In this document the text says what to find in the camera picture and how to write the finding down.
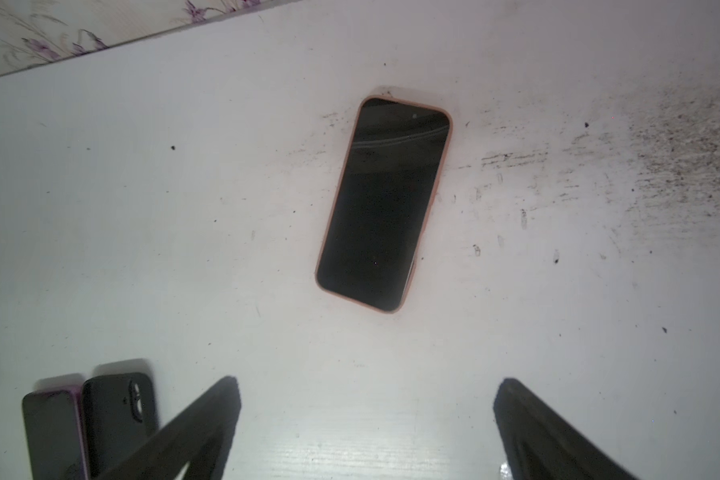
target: floral wallpaper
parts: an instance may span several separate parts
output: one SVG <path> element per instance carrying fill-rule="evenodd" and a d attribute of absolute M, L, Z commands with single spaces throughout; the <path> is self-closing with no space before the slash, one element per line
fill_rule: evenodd
<path fill-rule="evenodd" d="M 268 0 L 0 0 L 0 75 L 86 55 Z"/>

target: smartphone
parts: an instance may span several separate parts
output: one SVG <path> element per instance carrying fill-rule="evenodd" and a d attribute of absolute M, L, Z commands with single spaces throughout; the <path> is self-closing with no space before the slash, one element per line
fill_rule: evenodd
<path fill-rule="evenodd" d="M 317 265 L 321 288 L 382 312 L 400 308 L 450 137 L 438 108 L 362 102 Z"/>
<path fill-rule="evenodd" d="M 93 478 L 134 454 L 157 431 L 152 380 L 143 373 L 88 380 L 83 412 Z"/>
<path fill-rule="evenodd" d="M 88 478 L 80 388 L 34 392 L 21 402 L 34 480 Z"/>

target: black phone screen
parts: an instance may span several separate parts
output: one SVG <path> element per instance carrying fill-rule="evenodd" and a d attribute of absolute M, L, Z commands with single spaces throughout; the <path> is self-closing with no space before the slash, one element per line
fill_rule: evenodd
<path fill-rule="evenodd" d="M 320 286 L 387 312 L 401 305 L 450 130 L 440 110 L 365 101 L 317 268 Z"/>
<path fill-rule="evenodd" d="M 85 480 L 75 395 L 67 390 L 30 393 L 22 409 L 33 480 Z"/>

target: white tabletop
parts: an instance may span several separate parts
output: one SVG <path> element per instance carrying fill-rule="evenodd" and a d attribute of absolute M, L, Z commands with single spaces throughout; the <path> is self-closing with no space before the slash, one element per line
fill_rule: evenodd
<path fill-rule="evenodd" d="M 393 315 L 314 280 L 372 93 L 455 124 Z M 37 380 L 139 358 L 163 422 L 239 379 L 225 478 L 496 478 L 507 376 L 720 478 L 720 0 L 304 0 L 0 78 L 0 479 Z"/>

